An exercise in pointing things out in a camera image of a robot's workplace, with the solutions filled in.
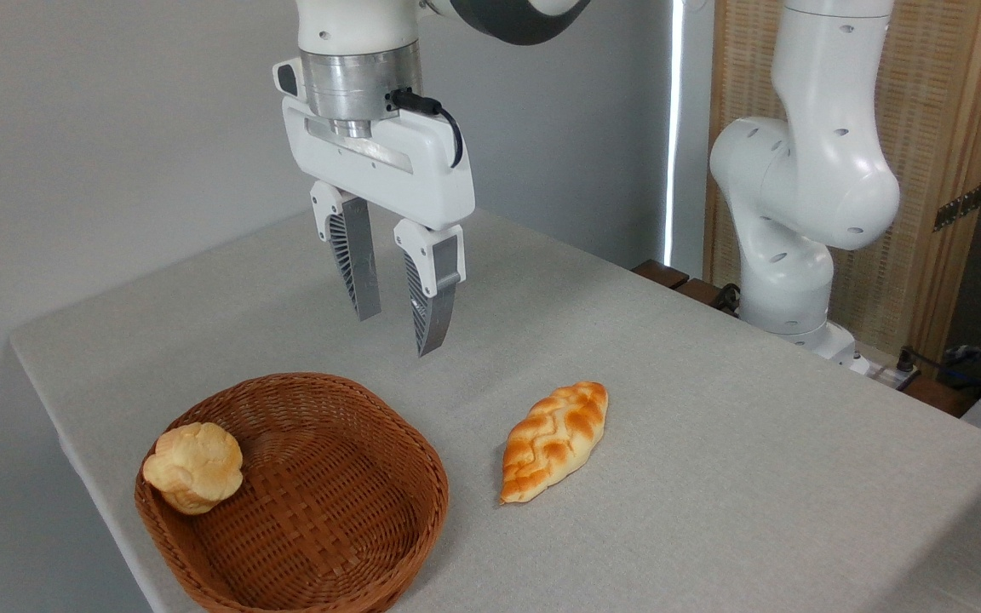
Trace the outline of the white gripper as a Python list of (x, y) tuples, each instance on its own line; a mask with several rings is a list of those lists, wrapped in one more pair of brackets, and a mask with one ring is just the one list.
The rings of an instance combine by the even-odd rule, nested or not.
[(433, 352), (446, 338), (456, 286), (466, 280), (463, 231), (453, 225), (475, 209), (470, 163), (452, 167), (452, 127), (399, 112), (371, 124), (370, 137), (341, 136), (291, 96), (283, 117), (297, 166), (318, 179), (311, 189), (317, 233), (361, 321), (381, 313), (369, 202), (406, 218), (394, 227), (394, 241), (404, 251), (417, 352)]

